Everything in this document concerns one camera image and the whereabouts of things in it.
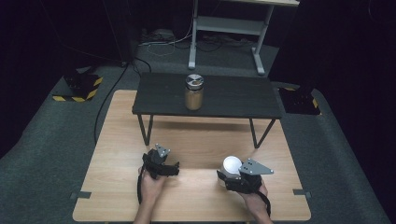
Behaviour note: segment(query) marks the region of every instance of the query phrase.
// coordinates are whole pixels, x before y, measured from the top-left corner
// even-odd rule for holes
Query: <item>table leg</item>
[[[264,134],[262,135],[262,138],[260,139],[259,143],[257,143],[256,139],[256,132],[254,131],[254,125],[253,125],[253,119],[248,119],[250,122],[250,130],[251,130],[251,135],[253,136],[253,144],[254,148],[259,148],[262,145],[262,141],[264,141],[265,136],[270,132],[272,126],[275,123],[275,119],[272,119],[271,122],[268,124],[267,128],[265,129]]]
[[[265,74],[264,66],[262,66],[262,59],[260,58],[260,50],[262,48],[262,41],[265,38],[265,34],[267,33],[268,25],[270,24],[271,16],[274,11],[274,6],[269,6],[267,15],[265,17],[264,25],[262,26],[262,32],[260,33],[259,41],[257,42],[256,48],[252,48],[254,62],[256,63],[257,72],[260,76]]]
[[[142,131],[143,140],[145,141],[146,146],[149,145],[149,139],[151,137],[153,117],[154,117],[153,115],[149,116],[148,133],[146,134],[145,125],[143,124],[143,120],[142,120],[142,115],[137,115],[137,118],[139,119],[140,130]]]
[[[192,36],[190,45],[189,69],[195,69],[196,36],[197,36],[198,0],[194,1],[194,16],[192,19]]]

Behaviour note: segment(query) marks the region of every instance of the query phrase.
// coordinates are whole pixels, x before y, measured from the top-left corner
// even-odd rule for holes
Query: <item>small black table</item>
[[[249,119],[255,148],[259,148],[276,119],[281,119],[273,86],[265,77],[205,76],[202,107],[190,111],[184,103],[187,75],[144,73],[140,79],[132,113],[138,116],[146,146],[154,115]],[[146,133],[142,115],[150,115]],[[262,138],[256,139],[253,119],[270,119]]]

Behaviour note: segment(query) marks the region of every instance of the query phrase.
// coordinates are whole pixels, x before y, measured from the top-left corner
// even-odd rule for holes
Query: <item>gray carpet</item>
[[[223,46],[213,52],[204,51],[213,49],[213,45],[200,43],[199,47],[194,71],[188,69],[187,49],[140,47],[136,56],[147,61],[152,72],[257,76],[249,47]],[[276,53],[276,48],[262,49],[267,74]],[[140,72],[149,70],[140,61],[135,64]],[[70,195],[79,192],[90,164],[96,115],[124,69],[114,63],[98,67],[95,74],[104,80],[90,102],[55,102],[49,94],[21,140],[0,160],[0,223],[75,223],[72,214],[76,201]],[[112,92],[136,90],[139,75],[135,70],[132,65],[127,67]],[[278,97],[291,155],[303,188],[311,195],[308,203],[312,217],[306,223],[390,223],[326,99],[318,91],[313,95],[320,116],[287,114]],[[111,96],[100,112],[97,134]]]

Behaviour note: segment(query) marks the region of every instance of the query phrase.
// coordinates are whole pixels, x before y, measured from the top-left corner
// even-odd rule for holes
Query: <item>black tabletop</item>
[[[187,75],[145,73],[140,79],[132,112],[141,115],[281,118],[268,78],[201,76],[205,79],[204,100],[199,110],[190,111],[185,106]]]

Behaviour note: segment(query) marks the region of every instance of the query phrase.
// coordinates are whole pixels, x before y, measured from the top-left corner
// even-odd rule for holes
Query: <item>silver lid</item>
[[[186,78],[186,86],[192,91],[200,90],[204,85],[204,78],[197,74],[188,75]]]

